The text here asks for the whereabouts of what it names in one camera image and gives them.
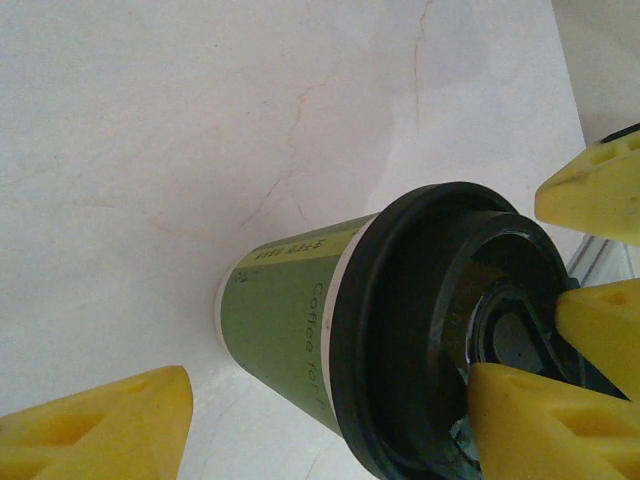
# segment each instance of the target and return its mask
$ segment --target white marble surface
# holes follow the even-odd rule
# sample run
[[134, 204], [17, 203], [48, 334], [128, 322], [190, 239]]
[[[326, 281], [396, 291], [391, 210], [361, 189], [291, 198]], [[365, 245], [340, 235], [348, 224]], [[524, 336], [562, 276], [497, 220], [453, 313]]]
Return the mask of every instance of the white marble surface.
[[[546, 0], [9, 0], [0, 19], [0, 414], [183, 364], [185, 479], [367, 478], [216, 343], [234, 259], [428, 183], [530, 215], [583, 147]], [[580, 235], [553, 235], [568, 258]]]

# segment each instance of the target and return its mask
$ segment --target crack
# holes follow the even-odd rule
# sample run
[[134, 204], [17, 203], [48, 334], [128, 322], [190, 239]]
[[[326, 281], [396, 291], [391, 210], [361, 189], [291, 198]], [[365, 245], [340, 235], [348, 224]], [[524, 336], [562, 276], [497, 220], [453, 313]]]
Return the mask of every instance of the crack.
[[311, 225], [311, 222], [302, 211], [302, 206], [300, 205], [300, 202], [298, 201], [296, 196], [293, 194], [293, 192], [291, 193], [291, 198], [293, 198], [293, 201], [296, 204], [296, 208], [298, 209], [298, 212], [300, 212], [300, 216], [302, 217], [302, 220], [304, 220], [304, 223], [307, 224], [307, 227], [309, 227], [310, 230], [313, 230], [313, 225]]
[[212, 235], [205, 230], [188, 230], [183, 228], [175, 228], [168, 225], [158, 218], [147, 218], [149, 225], [161, 233], [170, 237], [184, 237], [194, 242], [210, 242]]
[[97, 203], [87, 203], [84, 205], [87, 208], [111, 208], [114, 210], [117, 210], [118, 207], [115, 205], [111, 205], [109, 203], [101, 203], [101, 202], [97, 202]]
[[73, 177], [73, 180], [71, 180], [71, 186], [69, 188], [71, 189], [75, 187], [78, 180], [80, 180], [82, 177], [84, 177], [84, 172]]
[[302, 119], [302, 106], [304, 105], [304, 102], [306, 102], [307, 97], [309, 95], [311, 95], [311, 93], [314, 90], [327, 86], [327, 83], [335, 75], [336, 69], [338, 68], [338, 66], [341, 63], [343, 63], [343, 62], [340, 61], [338, 63], [335, 63], [331, 67], [331, 71], [327, 74], [327, 76], [324, 78], [324, 80], [321, 83], [318, 83], [316, 85], [311, 85], [310, 87], [306, 88], [302, 93], [300, 93], [298, 95], [298, 109], [297, 109], [297, 113], [296, 113], [296, 119], [293, 122], [293, 125], [291, 126], [291, 129], [289, 130], [289, 136], [287, 137], [287, 144], [291, 148], [292, 159], [295, 159], [295, 157], [298, 156], [298, 149], [296, 148], [295, 144], [293, 143], [293, 134], [295, 133], [296, 129], [298, 128], [298, 125], [300, 124], [300, 120]]
[[321, 456], [322, 456], [322, 452], [316, 455], [316, 458], [313, 459], [313, 462], [311, 463], [309, 470], [307, 470], [307, 474], [305, 475], [304, 480], [309, 480], [309, 477], [311, 476], [311, 472], [313, 471], [313, 467], [316, 466], [316, 463], [318, 463], [318, 460], [320, 460]]
[[420, 45], [425, 37], [424, 21], [427, 18], [427, 10], [434, 0], [427, 0], [422, 15], [420, 15], [420, 35], [416, 37], [416, 44], [413, 47], [413, 87], [415, 91], [415, 108], [416, 108], [416, 128], [420, 131], [420, 81], [418, 79], [418, 63], [420, 60]]
[[21, 177], [0, 183], [0, 188], [10, 187], [12, 185], [18, 185], [22, 182], [26, 182], [27, 180], [31, 180], [32, 178], [37, 177], [38, 175], [41, 175], [43, 173], [48, 173], [50, 170], [58, 166], [60, 166], [60, 162], [58, 161], [58, 156], [54, 155], [53, 160], [47, 162], [45, 165], [37, 167], [33, 169], [31, 172], [22, 175]]
[[238, 400], [240, 400], [240, 397], [242, 395], [239, 395], [237, 398], [235, 398], [229, 405], [227, 405], [227, 408], [225, 408], [220, 415], [218, 415], [218, 418], [216, 419], [216, 423], [215, 425], [218, 425], [220, 423], [220, 420], [222, 420], [222, 417], [224, 417], [227, 413], [229, 413], [229, 410], [231, 410], [231, 407], [233, 407]]
[[247, 215], [247, 217], [242, 221], [242, 223], [240, 224], [240, 228], [244, 228], [251, 220], [253, 220], [256, 215], [258, 215], [262, 209], [264, 208], [265, 204], [267, 203], [267, 200], [269, 200], [269, 198], [271, 198], [271, 195], [273, 194], [274, 190], [276, 189], [276, 187], [278, 185], [280, 185], [283, 181], [287, 180], [290, 177], [290, 175], [284, 175], [281, 176], [280, 178], [278, 178], [278, 180], [276, 180], [274, 182], [273, 185], [271, 185], [271, 188], [269, 189], [269, 191], [267, 192], [267, 194], [265, 195], [265, 197], [262, 199], [262, 201], [260, 202], [260, 204], [258, 205], [258, 207], [251, 212], [249, 215]]

